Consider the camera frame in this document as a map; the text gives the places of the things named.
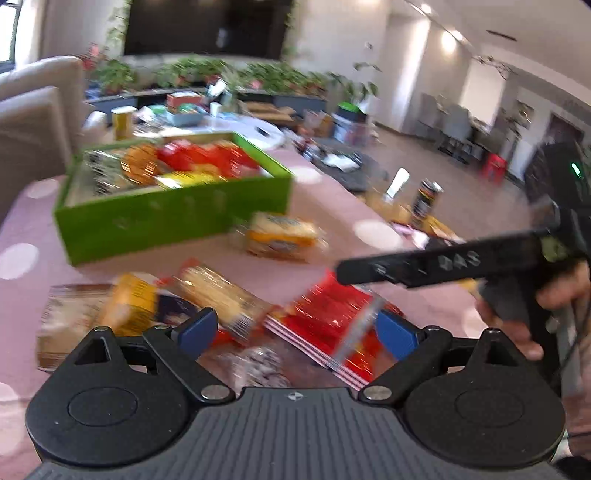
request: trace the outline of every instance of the red stool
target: red stool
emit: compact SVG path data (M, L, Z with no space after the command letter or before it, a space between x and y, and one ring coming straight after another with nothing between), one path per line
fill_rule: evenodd
M487 180L494 175L494 179L497 183L503 181L505 178L505 172L507 171L507 161L501 158L499 155L489 153L486 158L486 163L482 169L482 176Z

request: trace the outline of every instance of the blue gripper pad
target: blue gripper pad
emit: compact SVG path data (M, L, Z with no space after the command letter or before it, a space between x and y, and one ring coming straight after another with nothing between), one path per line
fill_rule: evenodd
M378 339L397 360L404 359L418 347L423 331L393 312L382 310L375 322Z
M196 315L176 327L170 338L193 360L213 342L217 334L217 313L214 309L199 310Z

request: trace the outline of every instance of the dining table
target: dining table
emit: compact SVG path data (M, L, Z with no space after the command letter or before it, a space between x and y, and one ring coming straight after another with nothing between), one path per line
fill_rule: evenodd
M24 417L31 398L49 376L37 368L35 345L52 286L110 283L125 272L168 277L188 258L197 258L255 296L285 306L325 278L340 260L413 248L410 242L401 241L377 213L294 149L281 148L269 154L294 175L289 213L305 216L326 233L329 247L320 259L306 264L258 258L237 248L227 235L217 235L74 267L68 263L52 215L64 177L34 182L21 192L0 230L2 480L25 478L40 464ZM454 336L470 338L477 338L486 327L473 296L456 283L416 290L383 283L372 289L394 303L417 327L439 325ZM272 341L286 355L302 355L279 338ZM211 355L206 352L204 358L204 365L209 361L215 367ZM343 385L313 361L300 361L306 371L294 387ZM581 399L575 401L573 415L587 405Z

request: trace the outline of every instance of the white wall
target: white wall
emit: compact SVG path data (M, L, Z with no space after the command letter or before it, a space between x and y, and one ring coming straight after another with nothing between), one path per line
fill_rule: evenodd
M505 79L496 68L472 60L460 98L460 105L470 110L470 114L478 120L492 126L504 90Z
M111 25L108 18L123 0L48 0L43 57L80 54L90 43L103 45ZM375 73L358 73L353 63L374 63L381 51L390 12L389 0L300 0L301 21L293 62L304 70L336 72L369 80ZM373 49L365 47L371 43ZM145 59L145 63L159 59ZM141 59L137 64L144 64Z
M370 70L356 72L353 63L378 61L389 0L301 0L300 8L296 68L336 72L360 81L376 78Z
M537 63L534 60L527 59L517 53L504 50L495 45L485 44L482 47L483 56L492 56L496 60L505 62L508 65L513 65L516 68L524 70L544 79L546 82L556 85L558 88L563 89L565 92L570 93L575 98L580 99L587 105L591 105L591 90L587 87L577 83L575 80L568 78L561 73L548 68L545 65Z
M380 90L376 120L400 131L406 117L427 44L427 18L392 15L386 28L377 79Z
M452 50L446 50L441 40L445 34L441 27L431 25L413 98L402 126L404 133L415 132L423 93L434 97L442 95L448 105L460 101L472 54L455 40Z
M104 45L109 16L122 4L123 0L47 0L42 56L78 55L91 43Z
M585 133L583 145L586 145L591 141L591 125L587 125L579 118L566 112L562 107L552 103L550 100L524 88L519 88L517 100L526 103L535 110L534 119L530 128L519 128L519 131L521 132L521 140L517 145L513 160L509 166L509 171L519 179L523 179L523 172L531 160L534 149L544 138L552 113L564 118L567 122L572 123Z

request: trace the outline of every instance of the can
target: can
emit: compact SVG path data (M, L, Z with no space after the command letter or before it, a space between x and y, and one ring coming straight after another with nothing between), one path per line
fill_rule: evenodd
M120 106L111 110L115 140L128 140L134 137L134 106Z
M443 193L443 189L434 181L423 180L418 189L417 197L411 210L411 224L415 227L421 227L425 218L433 210L433 206Z

